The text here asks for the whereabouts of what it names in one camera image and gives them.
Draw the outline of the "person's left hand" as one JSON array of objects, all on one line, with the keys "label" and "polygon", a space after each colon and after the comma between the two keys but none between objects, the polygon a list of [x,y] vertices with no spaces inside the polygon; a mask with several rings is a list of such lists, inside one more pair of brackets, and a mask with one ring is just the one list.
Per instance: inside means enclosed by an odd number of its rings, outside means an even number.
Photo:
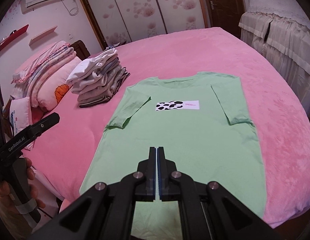
[{"label": "person's left hand", "polygon": [[[26,174],[28,180],[35,180],[35,173],[32,166],[32,161],[25,158],[27,163]],[[31,197],[36,200],[38,207],[45,208],[45,203],[38,198],[38,189],[34,184],[29,184]],[[0,218],[7,230],[11,233],[14,239],[27,239],[32,228],[16,209],[13,200],[10,198],[10,188],[7,181],[0,182]]]}]

